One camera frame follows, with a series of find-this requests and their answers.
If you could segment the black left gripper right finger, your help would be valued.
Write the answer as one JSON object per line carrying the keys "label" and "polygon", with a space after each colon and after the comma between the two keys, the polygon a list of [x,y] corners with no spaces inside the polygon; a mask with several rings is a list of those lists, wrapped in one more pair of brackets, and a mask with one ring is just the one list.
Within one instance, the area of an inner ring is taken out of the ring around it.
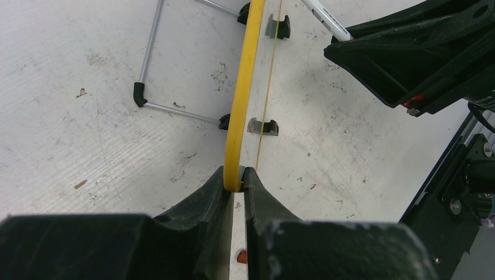
{"label": "black left gripper right finger", "polygon": [[305,221],[243,174],[249,279],[437,279],[421,240],[401,223]]}

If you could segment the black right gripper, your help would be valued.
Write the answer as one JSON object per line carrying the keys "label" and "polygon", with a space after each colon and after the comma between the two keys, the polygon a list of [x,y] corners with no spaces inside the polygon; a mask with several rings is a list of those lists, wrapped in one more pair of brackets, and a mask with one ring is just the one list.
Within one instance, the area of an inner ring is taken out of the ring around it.
{"label": "black right gripper", "polygon": [[385,105],[414,117],[460,99],[494,111],[493,1],[424,1],[349,31],[324,56]]}

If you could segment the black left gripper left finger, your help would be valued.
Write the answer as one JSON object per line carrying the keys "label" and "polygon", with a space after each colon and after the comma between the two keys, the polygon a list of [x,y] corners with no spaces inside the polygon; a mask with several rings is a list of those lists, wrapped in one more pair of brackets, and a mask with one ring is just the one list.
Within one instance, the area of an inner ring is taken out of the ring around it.
{"label": "black left gripper left finger", "polygon": [[2,279],[228,279],[233,196],[223,168],[164,213],[11,216]]}

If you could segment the white red whiteboard marker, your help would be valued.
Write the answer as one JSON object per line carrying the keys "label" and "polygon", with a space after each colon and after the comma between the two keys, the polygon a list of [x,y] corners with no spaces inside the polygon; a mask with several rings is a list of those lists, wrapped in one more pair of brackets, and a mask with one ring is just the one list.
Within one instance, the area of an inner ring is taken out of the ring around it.
{"label": "white red whiteboard marker", "polygon": [[324,7],[318,0],[302,0],[302,3],[308,8],[311,14],[324,25],[337,41],[354,40],[351,33],[344,28],[339,21]]}

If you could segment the red marker cap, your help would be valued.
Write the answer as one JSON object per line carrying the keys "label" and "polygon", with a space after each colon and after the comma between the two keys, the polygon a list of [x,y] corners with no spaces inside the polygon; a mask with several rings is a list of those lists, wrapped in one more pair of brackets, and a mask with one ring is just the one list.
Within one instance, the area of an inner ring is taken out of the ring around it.
{"label": "red marker cap", "polygon": [[247,264],[248,263],[247,261],[248,261],[247,251],[245,248],[242,248],[237,253],[236,262],[240,264]]}

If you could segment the yellow framed whiteboard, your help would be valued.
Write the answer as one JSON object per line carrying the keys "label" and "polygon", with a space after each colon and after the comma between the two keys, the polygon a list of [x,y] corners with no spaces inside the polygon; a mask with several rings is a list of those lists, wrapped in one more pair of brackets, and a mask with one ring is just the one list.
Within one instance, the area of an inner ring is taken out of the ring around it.
{"label": "yellow framed whiteboard", "polygon": [[268,122],[267,102],[276,53],[277,38],[264,35],[270,14],[280,20],[281,1],[251,1],[231,117],[226,138],[224,188],[240,192],[243,173],[256,167],[264,135],[247,132],[251,118]]}

